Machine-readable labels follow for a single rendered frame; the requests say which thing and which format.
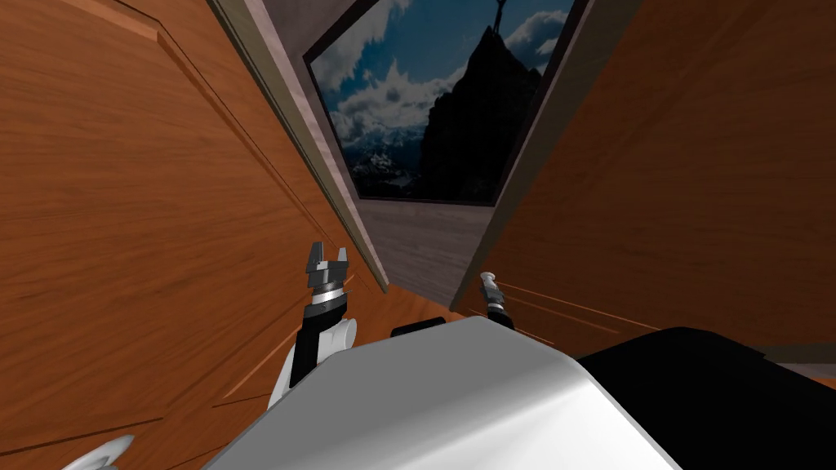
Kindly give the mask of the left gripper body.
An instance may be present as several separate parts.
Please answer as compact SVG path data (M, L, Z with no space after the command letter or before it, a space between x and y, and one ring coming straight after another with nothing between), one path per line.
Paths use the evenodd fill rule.
M348 267L347 260L317 263L309 261L306 265L306 273L308 274L308 288L312 289L312 296L343 289Z

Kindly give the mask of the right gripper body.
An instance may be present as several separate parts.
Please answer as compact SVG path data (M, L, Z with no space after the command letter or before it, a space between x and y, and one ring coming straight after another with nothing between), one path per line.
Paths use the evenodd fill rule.
M482 281L480 291L485 302L502 306L505 302L505 296L496 284L496 276L490 272L483 272L479 276Z

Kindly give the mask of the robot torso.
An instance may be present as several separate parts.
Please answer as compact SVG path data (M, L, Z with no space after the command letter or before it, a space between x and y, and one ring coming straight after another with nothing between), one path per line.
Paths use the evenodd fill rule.
M203 470L682 470L577 361L468 317L337 352Z

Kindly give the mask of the framed mountain and sky picture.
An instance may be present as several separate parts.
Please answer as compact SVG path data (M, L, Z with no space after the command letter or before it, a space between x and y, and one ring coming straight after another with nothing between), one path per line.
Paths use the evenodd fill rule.
M492 206L589 0L357 0L305 54L364 200Z

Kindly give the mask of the brown wooden door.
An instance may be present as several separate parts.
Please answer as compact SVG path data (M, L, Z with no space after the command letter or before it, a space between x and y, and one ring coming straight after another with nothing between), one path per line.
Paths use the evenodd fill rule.
M465 279L572 356L675 326L836 364L836 0L593 0Z
M207 0L0 0L0 470L201 470L262 415L346 247L357 342L453 318L383 288Z

